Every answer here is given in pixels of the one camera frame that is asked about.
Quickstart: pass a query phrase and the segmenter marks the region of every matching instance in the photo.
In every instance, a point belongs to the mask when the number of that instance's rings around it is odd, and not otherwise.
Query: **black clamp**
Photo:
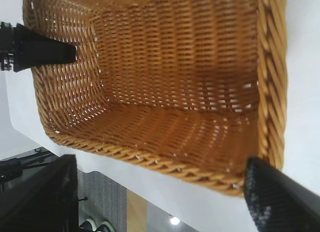
[[[76,61],[76,47],[31,31],[21,24],[0,23],[0,70],[21,71],[45,64]]]

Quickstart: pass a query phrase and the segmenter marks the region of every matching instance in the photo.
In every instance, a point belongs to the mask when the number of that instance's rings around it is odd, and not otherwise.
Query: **shoe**
[[[95,232],[116,232],[109,221],[104,221]]]
[[[92,218],[88,218],[83,222],[80,226],[81,229],[85,229],[88,231],[96,231],[97,227],[95,221]]]

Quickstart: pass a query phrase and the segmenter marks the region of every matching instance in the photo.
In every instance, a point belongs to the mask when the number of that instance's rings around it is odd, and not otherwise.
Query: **ceiling light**
[[[177,217],[172,217],[170,223],[174,226],[177,226],[180,223],[180,220]]]

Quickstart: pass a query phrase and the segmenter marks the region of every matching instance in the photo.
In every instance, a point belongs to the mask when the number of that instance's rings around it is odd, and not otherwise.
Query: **wicker basket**
[[[77,47],[33,68],[45,132],[243,194],[249,156],[280,169],[286,0],[24,0],[25,25]]]

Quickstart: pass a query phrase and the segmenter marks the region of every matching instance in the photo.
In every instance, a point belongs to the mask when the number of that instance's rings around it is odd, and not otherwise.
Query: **white table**
[[[320,0],[288,0],[289,98],[283,170],[318,194],[319,3]],[[4,6],[15,11],[15,21],[17,18],[21,21],[21,0],[7,0]],[[256,231],[242,199],[224,196],[122,161],[56,145],[45,135],[40,123],[31,72],[7,73],[6,83],[14,128],[59,156],[76,154],[82,171],[100,171],[200,232]]]

